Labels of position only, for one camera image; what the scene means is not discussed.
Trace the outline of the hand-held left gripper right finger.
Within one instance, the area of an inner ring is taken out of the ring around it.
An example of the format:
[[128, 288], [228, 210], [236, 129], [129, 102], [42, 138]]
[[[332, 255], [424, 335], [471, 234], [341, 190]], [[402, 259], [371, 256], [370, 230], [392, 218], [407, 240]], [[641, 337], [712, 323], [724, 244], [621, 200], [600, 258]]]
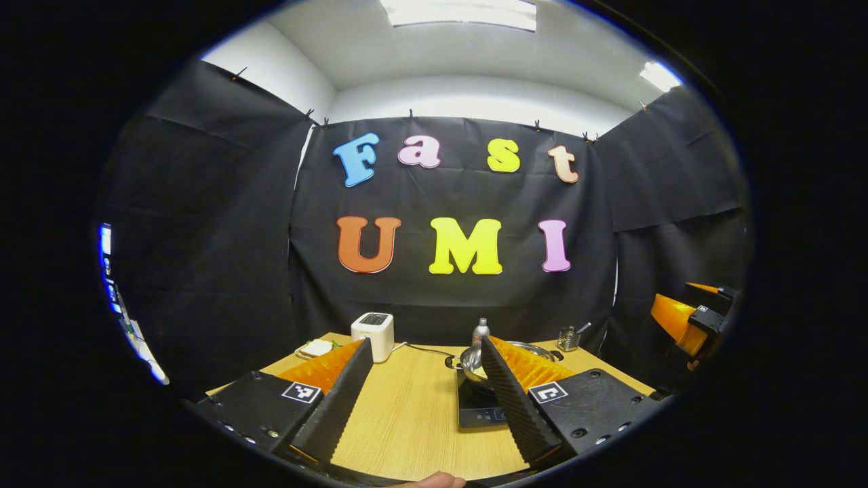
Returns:
[[481, 366], [524, 461], [533, 469], [588, 457], [632, 432], [663, 404], [602, 369], [574, 373], [493, 337]]

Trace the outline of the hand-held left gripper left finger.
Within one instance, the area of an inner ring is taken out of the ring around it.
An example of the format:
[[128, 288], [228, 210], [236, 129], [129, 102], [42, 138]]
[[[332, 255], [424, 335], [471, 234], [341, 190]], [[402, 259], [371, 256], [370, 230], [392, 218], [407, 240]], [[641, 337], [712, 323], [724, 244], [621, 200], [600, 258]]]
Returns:
[[193, 404], [202, 420], [291, 463], [327, 466], [373, 365], [368, 338], [279, 375], [249, 371]]

